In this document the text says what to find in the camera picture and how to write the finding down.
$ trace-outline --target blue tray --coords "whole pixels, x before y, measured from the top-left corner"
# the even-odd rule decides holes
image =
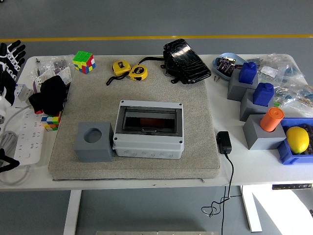
[[[307,117],[285,117],[281,121],[283,127],[300,126],[303,124],[313,126],[313,118]],[[292,165],[297,163],[313,163],[313,155],[294,155],[292,154],[287,139],[285,139],[278,147],[280,160],[284,165]]]
[[[241,58],[240,56],[234,54],[234,53],[223,53],[222,55],[219,55],[218,57],[216,57],[213,62],[212,62],[212,65],[213,65],[213,71],[221,78],[223,78],[224,80],[226,81],[229,81],[230,80],[230,77],[222,74],[220,71],[218,71],[218,66],[216,64],[216,59],[217,58],[222,58],[222,57],[228,57],[228,58],[232,58],[232,59],[236,59],[236,62],[235,62],[235,65],[243,65],[244,63],[247,63],[246,60],[244,60],[243,58]]]

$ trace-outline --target table leg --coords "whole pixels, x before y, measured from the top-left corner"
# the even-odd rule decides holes
[[[71,190],[70,192],[63,235],[75,235],[81,194],[81,190]]]
[[[256,210],[252,189],[249,185],[240,187],[243,195],[243,201],[246,209],[246,215],[248,218],[251,232],[262,232],[262,227],[259,219],[258,212]]]

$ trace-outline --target gray cube block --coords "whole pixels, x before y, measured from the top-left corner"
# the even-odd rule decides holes
[[[74,151],[84,163],[111,162],[113,130],[110,122],[80,122]]]
[[[239,82],[239,73],[240,70],[234,69],[231,75],[228,83],[227,99],[241,101],[248,88],[256,89],[259,84],[258,75],[255,75],[252,84]]]
[[[250,114],[266,114],[266,112],[274,107],[274,98],[269,101],[268,106],[253,104],[254,89],[247,89],[240,103],[239,120],[246,121]]]
[[[272,132],[266,132],[260,127],[260,122],[265,115],[250,115],[243,126],[246,143],[250,150],[277,149],[278,145],[286,138],[282,125]]]

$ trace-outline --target rubik's cube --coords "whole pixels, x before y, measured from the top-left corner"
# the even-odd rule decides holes
[[[87,74],[96,67],[93,54],[79,51],[73,59],[73,64],[77,70]]]
[[[59,128],[62,112],[59,112],[56,116],[43,115],[41,123],[47,131],[56,131]]]

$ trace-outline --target yellow tape measure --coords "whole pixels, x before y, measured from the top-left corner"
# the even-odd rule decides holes
[[[147,67],[144,65],[135,65],[132,70],[129,72],[129,77],[134,81],[142,81],[148,76]]]
[[[142,81],[147,78],[148,76],[148,69],[144,65],[135,65],[133,68],[131,68],[131,65],[125,61],[120,60],[116,61],[112,69],[114,71],[115,76],[111,77],[107,81],[107,86],[113,81],[113,80],[122,80],[127,75],[131,80],[134,81]]]
[[[125,60],[115,62],[112,66],[112,69],[114,71],[115,76],[117,77],[132,70],[131,65]]]

